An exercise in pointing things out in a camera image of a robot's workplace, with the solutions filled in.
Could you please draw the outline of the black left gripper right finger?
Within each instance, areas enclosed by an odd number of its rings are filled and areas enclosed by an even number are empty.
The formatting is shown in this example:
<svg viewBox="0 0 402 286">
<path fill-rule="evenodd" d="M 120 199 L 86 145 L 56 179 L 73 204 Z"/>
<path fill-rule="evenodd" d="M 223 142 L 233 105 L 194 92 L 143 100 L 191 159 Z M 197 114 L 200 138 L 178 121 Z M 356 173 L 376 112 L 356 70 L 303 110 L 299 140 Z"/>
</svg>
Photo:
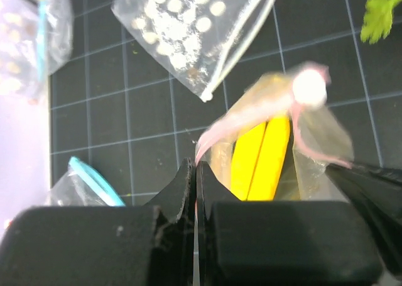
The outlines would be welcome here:
<svg viewBox="0 0 402 286">
<path fill-rule="evenodd" d="M 341 201 L 240 201 L 196 169 L 202 285 L 372 285 L 383 265 L 369 228 Z"/>
</svg>

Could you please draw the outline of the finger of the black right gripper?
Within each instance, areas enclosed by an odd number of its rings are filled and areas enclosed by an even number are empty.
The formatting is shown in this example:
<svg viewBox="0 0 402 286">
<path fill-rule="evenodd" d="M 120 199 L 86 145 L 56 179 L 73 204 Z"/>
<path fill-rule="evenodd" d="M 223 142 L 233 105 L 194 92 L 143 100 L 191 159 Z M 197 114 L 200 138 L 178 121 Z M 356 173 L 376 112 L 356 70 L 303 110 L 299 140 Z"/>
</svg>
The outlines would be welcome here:
<svg viewBox="0 0 402 286">
<path fill-rule="evenodd" d="M 386 268 L 401 276 L 401 170 L 330 164 L 326 175 L 367 222 Z"/>
</svg>

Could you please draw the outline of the yellow banana bunch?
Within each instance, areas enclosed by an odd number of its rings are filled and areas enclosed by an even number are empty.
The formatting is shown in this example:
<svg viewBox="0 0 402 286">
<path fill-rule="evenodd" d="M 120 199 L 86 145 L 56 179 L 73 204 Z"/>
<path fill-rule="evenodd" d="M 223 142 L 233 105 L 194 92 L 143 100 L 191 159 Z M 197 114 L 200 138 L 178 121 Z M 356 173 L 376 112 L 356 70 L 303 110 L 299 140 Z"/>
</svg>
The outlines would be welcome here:
<svg viewBox="0 0 402 286">
<path fill-rule="evenodd" d="M 231 165 L 231 192 L 238 199 L 274 199 L 289 139 L 288 116 L 263 122 L 238 138 Z"/>
</svg>

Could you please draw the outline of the pink-zipper zip bag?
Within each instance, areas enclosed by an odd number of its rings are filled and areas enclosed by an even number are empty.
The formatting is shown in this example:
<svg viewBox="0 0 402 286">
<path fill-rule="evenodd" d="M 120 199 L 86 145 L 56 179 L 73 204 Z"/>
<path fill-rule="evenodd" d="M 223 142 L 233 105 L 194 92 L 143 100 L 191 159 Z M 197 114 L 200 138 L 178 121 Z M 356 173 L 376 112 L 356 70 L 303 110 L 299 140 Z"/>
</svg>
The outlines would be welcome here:
<svg viewBox="0 0 402 286">
<path fill-rule="evenodd" d="M 199 138 L 195 162 L 242 201 L 342 200 L 326 176 L 350 168 L 352 140 L 327 107 L 329 68 L 262 75 Z"/>
</svg>

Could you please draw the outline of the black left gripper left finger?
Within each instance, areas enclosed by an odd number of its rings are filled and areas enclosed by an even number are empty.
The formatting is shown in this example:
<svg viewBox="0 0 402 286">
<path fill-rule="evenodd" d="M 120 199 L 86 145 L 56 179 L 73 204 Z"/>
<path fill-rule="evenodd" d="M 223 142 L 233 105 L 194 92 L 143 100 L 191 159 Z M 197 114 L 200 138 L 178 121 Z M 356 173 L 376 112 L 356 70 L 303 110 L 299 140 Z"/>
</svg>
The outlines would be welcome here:
<svg viewBox="0 0 402 286">
<path fill-rule="evenodd" d="M 191 285 L 195 168 L 184 159 L 149 202 L 35 207 L 1 242 L 2 285 Z"/>
</svg>

